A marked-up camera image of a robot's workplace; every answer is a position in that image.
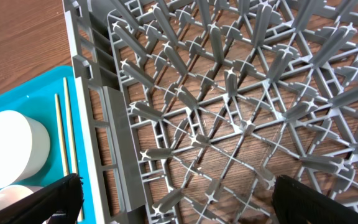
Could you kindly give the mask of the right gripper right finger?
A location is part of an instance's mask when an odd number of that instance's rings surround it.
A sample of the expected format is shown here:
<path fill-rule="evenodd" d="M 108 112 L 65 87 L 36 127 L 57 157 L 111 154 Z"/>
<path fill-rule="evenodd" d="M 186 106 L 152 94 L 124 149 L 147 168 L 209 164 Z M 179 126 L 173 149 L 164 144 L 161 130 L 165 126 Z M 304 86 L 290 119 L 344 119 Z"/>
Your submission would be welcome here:
<path fill-rule="evenodd" d="M 358 224 L 358 213 L 301 182 L 280 175 L 272 195 L 280 224 Z"/>

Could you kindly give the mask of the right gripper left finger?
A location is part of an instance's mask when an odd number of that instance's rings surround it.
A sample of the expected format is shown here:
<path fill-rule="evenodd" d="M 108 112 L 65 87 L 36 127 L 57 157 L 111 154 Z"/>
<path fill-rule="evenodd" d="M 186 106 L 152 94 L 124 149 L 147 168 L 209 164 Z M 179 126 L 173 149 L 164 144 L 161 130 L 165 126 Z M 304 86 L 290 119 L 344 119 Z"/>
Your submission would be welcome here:
<path fill-rule="evenodd" d="M 72 173 L 0 210 L 0 224 L 76 223 L 83 202 L 82 178 Z"/>

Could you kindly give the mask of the white paper cup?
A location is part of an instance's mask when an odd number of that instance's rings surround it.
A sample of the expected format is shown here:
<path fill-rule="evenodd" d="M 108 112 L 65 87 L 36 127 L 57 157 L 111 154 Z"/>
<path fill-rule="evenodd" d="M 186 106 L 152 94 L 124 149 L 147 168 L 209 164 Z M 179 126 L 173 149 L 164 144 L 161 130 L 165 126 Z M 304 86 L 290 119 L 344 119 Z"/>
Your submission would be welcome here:
<path fill-rule="evenodd" d="M 0 112 L 0 189 L 38 173 L 50 152 L 45 126 L 14 110 Z"/>

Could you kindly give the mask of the grey dishwasher rack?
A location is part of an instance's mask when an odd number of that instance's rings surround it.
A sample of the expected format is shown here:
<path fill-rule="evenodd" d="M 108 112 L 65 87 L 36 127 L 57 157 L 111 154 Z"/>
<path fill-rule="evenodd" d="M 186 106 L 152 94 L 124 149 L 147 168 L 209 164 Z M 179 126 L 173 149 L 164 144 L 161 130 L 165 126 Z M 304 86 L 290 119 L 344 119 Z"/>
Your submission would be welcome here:
<path fill-rule="evenodd" d="M 358 213 L 358 1 L 64 1 L 89 223 Z"/>

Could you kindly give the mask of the right wooden chopstick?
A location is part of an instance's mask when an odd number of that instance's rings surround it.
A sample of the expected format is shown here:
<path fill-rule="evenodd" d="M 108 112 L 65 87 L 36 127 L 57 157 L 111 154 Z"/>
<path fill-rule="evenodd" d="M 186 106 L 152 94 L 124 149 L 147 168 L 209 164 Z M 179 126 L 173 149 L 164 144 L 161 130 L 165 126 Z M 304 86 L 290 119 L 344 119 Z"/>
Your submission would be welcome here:
<path fill-rule="evenodd" d="M 68 80 L 67 80 L 67 78 L 63 79 L 63 88 L 64 88 L 64 95 L 65 95 L 64 96 L 65 113 L 66 113 L 67 131 L 68 131 L 68 143 L 69 143 L 69 152 L 70 152 L 71 171 L 73 173 L 78 174 L 76 145 L 75 145 L 73 121 L 72 121 L 72 114 L 71 114 L 70 94 L 69 94 L 69 89 L 68 89 Z"/>

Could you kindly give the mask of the teal serving tray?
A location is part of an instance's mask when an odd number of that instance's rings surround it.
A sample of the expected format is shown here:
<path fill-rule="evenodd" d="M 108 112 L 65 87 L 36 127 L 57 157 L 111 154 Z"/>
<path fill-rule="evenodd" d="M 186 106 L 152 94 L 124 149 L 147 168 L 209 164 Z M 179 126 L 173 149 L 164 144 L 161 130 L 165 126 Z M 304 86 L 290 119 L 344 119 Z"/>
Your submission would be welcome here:
<path fill-rule="evenodd" d="M 63 79 L 67 79 L 71 118 L 79 176 L 82 177 L 84 204 L 83 223 L 96 223 L 86 150 L 81 128 L 75 78 L 71 66 L 55 67 L 0 95 L 0 111 L 15 110 L 42 123 L 50 136 L 50 153 L 42 169 L 32 177 L 18 181 L 19 185 L 45 187 L 63 177 L 58 140 L 55 95 L 59 95 L 64 132 L 67 132 Z"/>

